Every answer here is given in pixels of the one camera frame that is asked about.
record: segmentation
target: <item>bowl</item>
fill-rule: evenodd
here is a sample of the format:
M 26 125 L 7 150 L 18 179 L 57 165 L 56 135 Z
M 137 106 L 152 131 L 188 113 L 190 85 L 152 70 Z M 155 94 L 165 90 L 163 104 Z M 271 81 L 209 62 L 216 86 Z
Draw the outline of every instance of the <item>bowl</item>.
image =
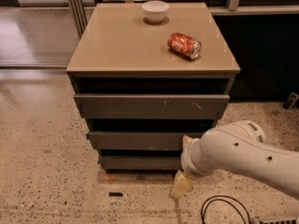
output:
M 162 1 L 149 1 L 142 5 L 142 9 L 150 23 L 160 23 L 164 20 L 169 5 Z

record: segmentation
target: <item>white robotic arm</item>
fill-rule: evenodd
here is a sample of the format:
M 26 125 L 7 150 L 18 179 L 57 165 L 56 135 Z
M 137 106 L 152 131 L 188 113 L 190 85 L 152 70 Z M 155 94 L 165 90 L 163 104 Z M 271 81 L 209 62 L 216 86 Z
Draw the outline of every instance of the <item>white robotic arm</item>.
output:
M 270 147 L 251 121 L 216 127 L 201 139 L 186 139 L 170 197 L 184 195 L 198 178 L 222 169 L 259 180 L 299 200 L 299 153 Z

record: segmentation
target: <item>gray drawer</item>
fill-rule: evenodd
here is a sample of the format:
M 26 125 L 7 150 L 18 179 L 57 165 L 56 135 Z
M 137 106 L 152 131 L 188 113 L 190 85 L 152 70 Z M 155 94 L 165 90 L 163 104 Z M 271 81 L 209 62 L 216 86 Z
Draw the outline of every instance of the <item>gray drawer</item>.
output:
M 178 170 L 181 169 L 180 157 L 127 157 L 105 156 L 104 169 L 131 170 Z
M 220 119 L 229 95 L 75 94 L 85 119 Z
M 182 137 L 201 137 L 201 133 L 125 133 L 89 132 L 93 148 L 121 150 L 182 150 Z

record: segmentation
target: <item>cabinet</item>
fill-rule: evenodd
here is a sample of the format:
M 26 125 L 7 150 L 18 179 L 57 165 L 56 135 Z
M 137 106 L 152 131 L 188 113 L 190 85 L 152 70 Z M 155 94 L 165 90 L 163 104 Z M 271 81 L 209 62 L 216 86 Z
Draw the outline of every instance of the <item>cabinet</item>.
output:
M 202 57 L 170 52 L 172 32 L 199 38 Z M 98 5 L 67 68 L 87 138 L 108 170 L 177 170 L 182 136 L 217 124 L 238 72 L 204 4 L 170 4 L 156 25 L 140 4 Z

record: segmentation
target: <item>cable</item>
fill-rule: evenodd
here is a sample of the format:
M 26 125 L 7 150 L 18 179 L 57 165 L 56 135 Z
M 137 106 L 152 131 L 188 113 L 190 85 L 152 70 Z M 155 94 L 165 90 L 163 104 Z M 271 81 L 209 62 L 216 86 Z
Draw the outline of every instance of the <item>cable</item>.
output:
M 213 197 L 208 198 L 208 199 L 205 200 L 205 202 L 203 203 L 202 208 L 201 208 L 201 219 L 202 219 L 203 224 L 206 224 L 206 222 L 205 222 L 205 217 L 206 217 L 206 211 L 207 211 L 207 208 L 208 208 L 212 203 L 214 203 L 214 202 L 216 202 L 216 201 L 221 201 L 221 202 L 225 202 L 225 203 L 230 204 L 230 205 L 234 208 L 234 210 L 235 210 L 235 211 L 242 217 L 244 224 L 246 224 L 246 220 L 244 219 L 244 217 L 243 217 L 243 215 L 240 213 L 240 211 L 239 211 L 239 210 L 238 210 L 232 203 L 226 201 L 226 200 L 223 199 L 223 198 L 231 199 L 231 200 L 235 201 L 236 203 L 239 203 L 239 204 L 243 207 L 243 209 L 245 210 L 246 215 L 247 215 L 247 219 L 248 219 L 248 223 L 250 224 L 249 212 L 248 212 L 248 210 L 246 209 L 246 207 L 245 207 L 240 201 L 238 201 L 237 199 L 235 199 L 235 198 L 233 198 L 233 197 L 230 197 L 230 196 L 225 196 L 225 195 L 216 195 L 216 196 L 213 196 Z

